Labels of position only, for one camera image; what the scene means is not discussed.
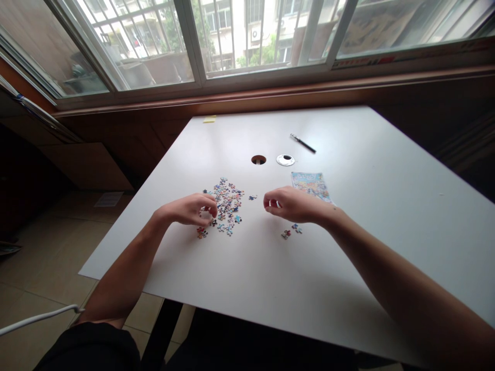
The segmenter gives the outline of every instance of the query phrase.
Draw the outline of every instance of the hand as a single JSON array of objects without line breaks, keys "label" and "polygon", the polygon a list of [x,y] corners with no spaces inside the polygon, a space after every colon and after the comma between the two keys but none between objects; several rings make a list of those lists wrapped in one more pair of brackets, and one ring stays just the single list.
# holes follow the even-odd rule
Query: hand
[{"label": "hand", "polygon": [[267,192],[263,199],[263,205],[269,213],[290,222],[320,225],[331,214],[331,211],[336,210],[334,205],[290,186]]},{"label": "hand", "polygon": [[206,193],[194,193],[172,201],[163,205],[157,212],[170,222],[206,227],[211,219],[200,217],[200,211],[203,206],[211,216],[217,216],[217,202],[212,195]]}]

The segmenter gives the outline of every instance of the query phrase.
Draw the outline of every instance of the left hand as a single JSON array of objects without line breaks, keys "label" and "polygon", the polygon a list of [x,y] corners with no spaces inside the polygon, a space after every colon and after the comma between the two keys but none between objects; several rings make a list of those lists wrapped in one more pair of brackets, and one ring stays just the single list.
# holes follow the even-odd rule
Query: left hand
[{"label": "left hand", "polygon": [[211,219],[200,217],[200,210],[203,206],[205,211],[208,211],[212,217],[217,216],[217,202],[212,195],[207,193],[194,193],[172,201],[160,207],[157,212],[171,222],[206,227]]}]

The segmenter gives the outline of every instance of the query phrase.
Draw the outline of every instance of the finger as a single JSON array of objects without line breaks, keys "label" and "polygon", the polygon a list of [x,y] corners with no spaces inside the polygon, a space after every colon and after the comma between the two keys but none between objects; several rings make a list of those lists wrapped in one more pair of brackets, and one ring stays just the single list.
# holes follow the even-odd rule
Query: finger
[{"label": "finger", "polygon": [[204,206],[205,209],[210,208],[209,212],[213,217],[217,216],[218,209],[217,209],[217,203],[215,201],[215,198],[210,199],[209,197],[201,197],[199,200],[200,204],[198,205],[199,207]]},{"label": "finger", "polygon": [[215,201],[215,198],[212,195],[208,194],[208,193],[202,193],[201,195],[204,196],[204,197],[209,198],[212,201]]},{"label": "finger", "polygon": [[280,217],[282,217],[282,213],[284,212],[282,209],[279,209],[277,207],[267,207],[265,208],[265,210],[272,215],[280,216]]},{"label": "finger", "polygon": [[277,200],[270,200],[270,202],[269,202],[269,205],[268,205],[268,206],[269,206],[269,207],[275,207],[275,208],[280,208],[280,207],[282,207],[282,206],[280,205],[280,202],[278,202]]},{"label": "finger", "polygon": [[208,224],[210,224],[210,222],[211,222],[211,219],[200,218],[199,216],[195,217],[193,219],[194,225],[197,225],[198,227],[206,227]]},{"label": "finger", "polygon": [[263,206],[267,208],[269,205],[270,200],[275,199],[275,200],[280,200],[282,199],[282,193],[280,191],[280,188],[277,188],[276,190],[270,191],[265,193],[265,196],[263,198]]}]

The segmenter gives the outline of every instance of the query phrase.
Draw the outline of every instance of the table leg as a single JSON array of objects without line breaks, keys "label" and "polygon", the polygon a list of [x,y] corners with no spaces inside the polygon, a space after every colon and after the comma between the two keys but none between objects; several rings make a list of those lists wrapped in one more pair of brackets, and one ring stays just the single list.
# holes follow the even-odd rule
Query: table leg
[{"label": "table leg", "polygon": [[182,303],[173,300],[163,300],[160,313],[158,313],[141,359],[141,369],[143,371],[158,371],[161,369],[182,305]]}]

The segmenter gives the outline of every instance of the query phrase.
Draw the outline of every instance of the dark sleeve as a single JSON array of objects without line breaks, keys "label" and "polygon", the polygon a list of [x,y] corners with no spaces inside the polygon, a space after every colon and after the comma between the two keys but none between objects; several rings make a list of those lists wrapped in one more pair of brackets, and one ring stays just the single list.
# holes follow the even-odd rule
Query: dark sleeve
[{"label": "dark sleeve", "polygon": [[86,322],[60,335],[35,370],[139,370],[139,365],[139,351],[129,331]]}]

